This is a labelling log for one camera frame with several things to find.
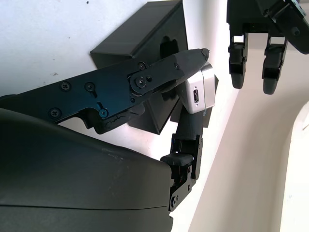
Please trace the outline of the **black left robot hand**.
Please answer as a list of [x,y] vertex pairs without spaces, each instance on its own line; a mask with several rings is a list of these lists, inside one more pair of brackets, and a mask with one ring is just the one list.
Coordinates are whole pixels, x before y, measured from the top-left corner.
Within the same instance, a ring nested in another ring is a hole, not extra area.
[[262,69],[263,92],[272,95],[277,87],[287,44],[302,54],[309,52],[309,24],[297,0],[229,0],[229,73],[232,85],[244,83],[250,33],[266,33],[267,45]]

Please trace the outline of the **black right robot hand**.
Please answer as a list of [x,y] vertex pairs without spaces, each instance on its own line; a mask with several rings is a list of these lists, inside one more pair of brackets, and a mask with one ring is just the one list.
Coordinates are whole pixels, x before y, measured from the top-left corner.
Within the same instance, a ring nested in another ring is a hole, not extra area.
[[128,60],[0,99],[3,232],[169,232],[172,212],[199,178],[203,113],[182,109],[160,160],[69,130],[77,117],[104,134],[143,103],[200,71],[207,49],[151,65]]

